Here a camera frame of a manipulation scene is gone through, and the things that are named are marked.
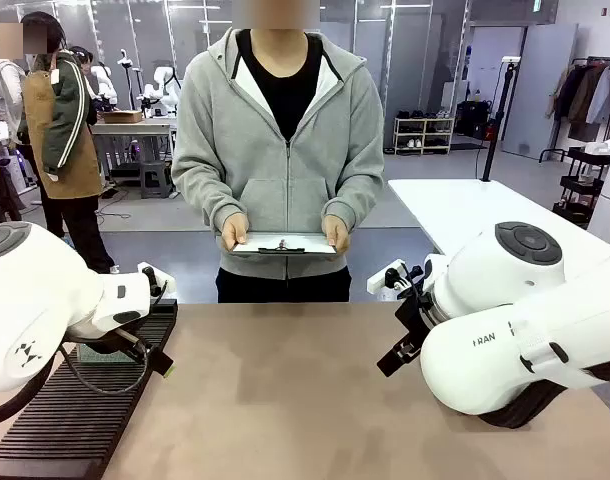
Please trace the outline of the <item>person's right hand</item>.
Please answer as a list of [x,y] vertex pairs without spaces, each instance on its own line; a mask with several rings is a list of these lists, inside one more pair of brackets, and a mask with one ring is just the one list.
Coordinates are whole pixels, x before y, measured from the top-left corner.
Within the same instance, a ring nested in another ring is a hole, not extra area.
[[239,244],[247,242],[249,222],[244,213],[235,213],[227,217],[221,229],[221,238],[227,251],[232,252]]

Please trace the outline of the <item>person's left hand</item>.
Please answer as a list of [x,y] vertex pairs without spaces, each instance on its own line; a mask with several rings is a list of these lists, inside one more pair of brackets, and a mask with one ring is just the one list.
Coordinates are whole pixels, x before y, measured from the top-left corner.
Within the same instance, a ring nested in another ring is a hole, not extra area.
[[322,230],[328,244],[338,254],[344,254],[350,247],[350,234],[344,221],[335,215],[326,215],[322,221]]

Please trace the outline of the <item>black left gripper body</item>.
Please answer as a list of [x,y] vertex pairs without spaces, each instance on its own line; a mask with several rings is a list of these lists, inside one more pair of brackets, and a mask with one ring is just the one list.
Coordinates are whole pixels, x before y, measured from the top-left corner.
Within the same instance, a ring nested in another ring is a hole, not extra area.
[[101,354],[114,353],[116,351],[134,354],[144,354],[146,352],[145,343],[135,334],[122,328],[107,332],[102,337],[93,339],[82,337],[71,331],[67,332],[67,341],[87,345],[94,351]]

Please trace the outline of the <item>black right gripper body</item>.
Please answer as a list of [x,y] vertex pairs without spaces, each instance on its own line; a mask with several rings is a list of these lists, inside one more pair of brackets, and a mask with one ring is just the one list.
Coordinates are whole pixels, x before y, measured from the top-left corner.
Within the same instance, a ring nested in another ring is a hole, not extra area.
[[394,350],[397,353],[419,352],[435,326],[427,311],[431,301],[417,291],[405,291],[399,295],[399,298],[401,304],[395,312],[395,317],[407,333],[397,342]]

